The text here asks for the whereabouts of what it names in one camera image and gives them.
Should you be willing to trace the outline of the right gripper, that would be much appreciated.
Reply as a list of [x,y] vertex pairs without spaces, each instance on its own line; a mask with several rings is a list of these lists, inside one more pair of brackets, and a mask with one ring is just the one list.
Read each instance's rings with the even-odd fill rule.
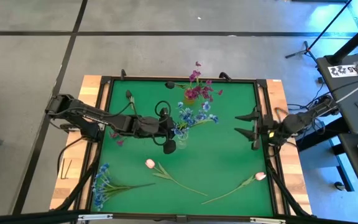
[[252,150],[259,149],[259,139],[262,134],[270,134],[278,127],[278,123],[271,116],[262,114],[260,105],[257,105],[250,114],[236,116],[235,118],[241,121],[254,121],[253,131],[234,128],[235,131],[245,136],[249,141],[252,141]]

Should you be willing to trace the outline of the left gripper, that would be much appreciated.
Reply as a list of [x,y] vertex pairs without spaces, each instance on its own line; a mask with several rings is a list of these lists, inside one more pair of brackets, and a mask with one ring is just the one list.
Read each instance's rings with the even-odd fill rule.
[[177,145],[173,139],[176,136],[176,123],[171,117],[171,107],[163,107],[157,116],[158,118],[139,116],[135,120],[135,137],[150,138],[155,145],[163,148],[164,154],[172,154],[176,151]]

